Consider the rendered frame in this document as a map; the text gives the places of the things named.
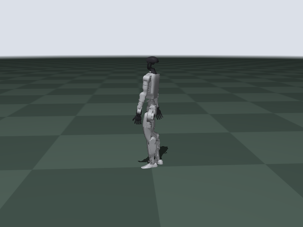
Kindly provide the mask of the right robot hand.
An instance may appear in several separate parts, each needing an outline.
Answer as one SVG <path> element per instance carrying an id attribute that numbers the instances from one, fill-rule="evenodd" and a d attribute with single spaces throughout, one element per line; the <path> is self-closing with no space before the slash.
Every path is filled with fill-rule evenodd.
<path id="1" fill-rule="evenodd" d="M 157 117 L 158 116 L 158 117 Z M 157 108 L 157 114 L 156 114 L 156 117 L 157 117 L 157 120 L 158 120 L 158 118 L 159 118 L 159 116 L 160 116 L 160 118 L 161 118 L 161 116 L 162 116 L 162 114 L 161 114 L 161 111 L 160 111 L 160 109 L 159 109 L 159 107 Z M 155 116 L 154 116 L 155 117 Z M 163 117 L 163 116 L 162 116 Z M 160 119 L 159 118 L 159 119 Z M 161 118 L 162 119 L 162 118 Z"/>

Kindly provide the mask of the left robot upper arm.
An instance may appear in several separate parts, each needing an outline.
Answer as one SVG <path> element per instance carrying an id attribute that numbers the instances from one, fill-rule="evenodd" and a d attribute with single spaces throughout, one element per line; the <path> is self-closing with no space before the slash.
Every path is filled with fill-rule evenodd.
<path id="1" fill-rule="evenodd" d="M 143 77 L 143 92 L 142 93 L 145 93 L 145 98 L 148 93 L 148 87 L 149 87 L 150 81 L 151 81 L 151 75 L 145 75 Z"/>

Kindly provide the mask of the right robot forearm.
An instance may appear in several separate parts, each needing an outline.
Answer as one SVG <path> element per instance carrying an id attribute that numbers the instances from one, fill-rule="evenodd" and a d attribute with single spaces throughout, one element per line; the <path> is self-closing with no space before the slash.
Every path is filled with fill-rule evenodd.
<path id="1" fill-rule="evenodd" d="M 158 93 L 157 98 L 156 98 L 156 99 L 153 99 L 153 100 L 155 101 L 155 104 L 157 105 L 157 108 L 159 107 L 159 105 L 158 105 L 158 97 L 159 97 L 159 93 Z"/>

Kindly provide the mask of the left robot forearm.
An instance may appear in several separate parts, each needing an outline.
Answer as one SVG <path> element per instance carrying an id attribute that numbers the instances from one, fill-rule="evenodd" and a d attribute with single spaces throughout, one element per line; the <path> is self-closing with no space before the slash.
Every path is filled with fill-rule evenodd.
<path id="1" fill-rule="evenodd" d="M 137 106 L 137 114 L 141 114 L 141 110 L 143 108 L 144 102 L 145 102 L 145 93 L 141 93 L 139 103 L 138 103 L 138 106 Z"/>

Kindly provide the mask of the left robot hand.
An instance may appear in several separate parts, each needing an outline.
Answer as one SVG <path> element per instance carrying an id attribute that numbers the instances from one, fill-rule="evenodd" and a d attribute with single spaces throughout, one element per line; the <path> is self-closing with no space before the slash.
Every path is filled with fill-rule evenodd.
<path id="1" fill-rule="evenodd" d="M 136 110 L 137 111 L 137 110 Z M 134 123 L 136 123 L 136 124 L 139 124 L 139 121 L 140 121 L 140 124 L 141 124 L 141 120 L 142 120 L 142 118 L 141 118 L 141 115 L 142 115 L 142 110 L 141 110 L 141 114 L 138 114 L 138 113 L 136 113 L 137 115 L 133 118 L 133 120 L 135 119 L 135 122 Z"/>

